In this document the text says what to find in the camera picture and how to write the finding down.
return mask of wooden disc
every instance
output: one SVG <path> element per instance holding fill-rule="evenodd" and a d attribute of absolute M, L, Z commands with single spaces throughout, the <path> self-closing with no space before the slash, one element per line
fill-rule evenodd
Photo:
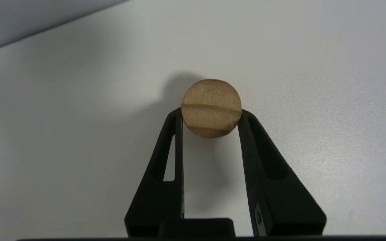
<path fill-rule="evenodd" d="M 227 82 L 204 79 L 184 95 L 181 114 L 187 128 L 198 136 L 215 138 L 229 134 L 241 118 L 241 99 Z"/>

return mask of white surface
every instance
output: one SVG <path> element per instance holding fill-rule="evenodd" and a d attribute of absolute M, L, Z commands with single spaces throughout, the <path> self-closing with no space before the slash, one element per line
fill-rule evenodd
<path fill-rule="evenodd" d="M 0 0 L 0 46 L 123 0 Z"/>
<path fill-rule="evenodd" d="M 201 78 L 238 90 L 326 234 L 386 234 L 386 1 L 138 0 L 0 49 L 0 240 L 125 236 Z M 185 128 L 185 211 L 251 235 L 238 138 Z"/>

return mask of black plastic part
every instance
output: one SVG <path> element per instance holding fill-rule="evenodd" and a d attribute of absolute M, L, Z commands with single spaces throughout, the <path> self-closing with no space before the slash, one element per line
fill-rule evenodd
<path fill-rule="evenodd" d="M 229 218 L 181 219 L 165 221 L 159 238 L 234 238 L 233 221 Z"/>
<path fill-rule="evenodd" d="M 238 123 L 254 236 L 321 235 L 326 215 L 288 166 L 257 118 Z"/>
<path fill-rule="evenodd" d="M 182 128 L 181 108 L 178 108 L 165 120 L 150 163 L 124 218 L 129 237 L 158 237 L 162 221 L 184 218 Z M 173 135 L 175 179 L 163 181 Z"/>

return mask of metal screw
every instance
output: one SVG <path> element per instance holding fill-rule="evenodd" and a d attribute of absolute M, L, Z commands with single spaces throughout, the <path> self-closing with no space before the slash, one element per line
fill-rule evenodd
<path fill-rule="evenodd" d="M 260 212 L 257 212 L 256 219 L 257 219 L 257 224 L 262 223 L 262 216 L 260 215 Z"/>

